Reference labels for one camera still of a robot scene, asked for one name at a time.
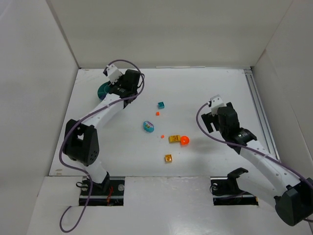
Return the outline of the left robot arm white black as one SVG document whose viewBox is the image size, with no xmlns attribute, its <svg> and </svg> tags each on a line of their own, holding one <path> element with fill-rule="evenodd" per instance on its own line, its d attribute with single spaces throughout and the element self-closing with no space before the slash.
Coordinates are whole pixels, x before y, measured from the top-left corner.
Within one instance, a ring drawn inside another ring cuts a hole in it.
<svg viewBox="0 0 313 235">
<path fill-rule="evenodd" d="M 110 185 L 110 175 L 102 167 L 98 128 L 103 127 L 114 115 L 132 103 L 142 91 L 144 74 L 138 70 L 121 73 L 113 67 L 105 72 L 109 81 L 99 88 L 101 102 L 85 117 L 66 123 L 64 142 L 60 154 L 65 154 L 81 167 L 76 170 L 87 175 L 89 186 L 97 186 L 106 192 Z"/>
</svg>

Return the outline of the yellow lego brick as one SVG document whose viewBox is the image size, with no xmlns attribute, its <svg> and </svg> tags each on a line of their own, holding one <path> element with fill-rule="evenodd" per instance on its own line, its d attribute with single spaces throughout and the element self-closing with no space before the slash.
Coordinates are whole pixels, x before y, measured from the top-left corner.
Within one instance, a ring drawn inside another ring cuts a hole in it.
<svg viewBox="0 0 313 235">
<path fill-rule="evenodd" d="M 177 143 L 180 142 L 181 136 L 180 135 L 171 135 L 168 138 L 169 143 Z"/>
</svg>

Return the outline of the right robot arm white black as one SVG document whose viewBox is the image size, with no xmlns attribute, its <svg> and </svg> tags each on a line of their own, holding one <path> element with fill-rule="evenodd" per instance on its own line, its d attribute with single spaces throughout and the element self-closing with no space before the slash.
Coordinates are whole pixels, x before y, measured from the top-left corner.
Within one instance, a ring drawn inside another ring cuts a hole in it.
<svg viewBox="0 0 313 235">
<path fill-rule="evenodd" d="M 280 219 L 289 226 L 301 221 L 312 222 L 313 181 L 304 178 L 294 169 L 274 159 L 257 137 L 240 126 L 232 103 L 212 100 L 201 106 L 209 107 L 207 114 L 196 114 L 196 122 L 203 121 L 200 130 L 209 138 L 226 144 L 249 161 L 269 181 L 269 184 L 252 179 L 245 168 L 237 168 L 210 187 L 220 200 L 230 200 L 249 193 L 274 207 Z"/>
</svg>

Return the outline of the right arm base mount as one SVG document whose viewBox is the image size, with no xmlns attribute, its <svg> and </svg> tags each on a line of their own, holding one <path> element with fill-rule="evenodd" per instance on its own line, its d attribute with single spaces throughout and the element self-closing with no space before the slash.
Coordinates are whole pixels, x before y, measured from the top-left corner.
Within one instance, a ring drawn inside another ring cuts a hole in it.
<svg viewBox="0 0 313 235">
<path fill-rule="evenodd" d="M 259 206 L 254 195 L 239 189 L 237 179 L 248 170 L 240 167 L 227 176 L 210 177 L 210 192 L 214 206 Z"/>
</svg>

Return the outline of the teal egg-shaped lego piece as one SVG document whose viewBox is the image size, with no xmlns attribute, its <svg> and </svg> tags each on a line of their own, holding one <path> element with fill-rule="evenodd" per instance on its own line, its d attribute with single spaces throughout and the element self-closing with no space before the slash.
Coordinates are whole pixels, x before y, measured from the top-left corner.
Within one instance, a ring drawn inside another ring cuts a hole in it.
<svg viewBox="0 0 313 235">
<path fill-rule="evenodd" d="M 155 130 L 155 126 L 149 121 L 144 121 L 143 122 L 143 129 L 148 133 L 152 133 Z"/>
</svg>

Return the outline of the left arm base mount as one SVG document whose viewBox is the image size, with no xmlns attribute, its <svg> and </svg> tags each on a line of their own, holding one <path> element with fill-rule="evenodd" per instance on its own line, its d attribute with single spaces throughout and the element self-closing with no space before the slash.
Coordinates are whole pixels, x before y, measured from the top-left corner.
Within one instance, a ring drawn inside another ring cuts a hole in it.
<svg viewBox="0 0 313 235">
<path fill-rule="evenodd" d="M 89 195 L 90 181 L 84 177 L 76 183 L 80 189 L 79 205 L 84 206 Z M 108 188 L 103 191 L 99 184 L 93 183 L 91 196 L 87 206 L 123 206 L 125 177 L 110 177 Z"/>
</svg>

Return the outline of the teal square lego brick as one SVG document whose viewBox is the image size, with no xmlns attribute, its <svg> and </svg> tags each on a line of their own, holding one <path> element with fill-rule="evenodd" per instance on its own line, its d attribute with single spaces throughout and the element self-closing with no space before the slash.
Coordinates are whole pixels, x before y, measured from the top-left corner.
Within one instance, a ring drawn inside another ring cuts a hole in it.
<svg viewBox="0 0 313 235">
<path fill-rule="evenodd" d="M 165 105 L 164 105 L 163 102 L 159 102 L 159 103 L 157 104 L 157 106 L 158 106 L 159 109 L 164 109 L 164 107 L 165 107 Z"/>
</svg>

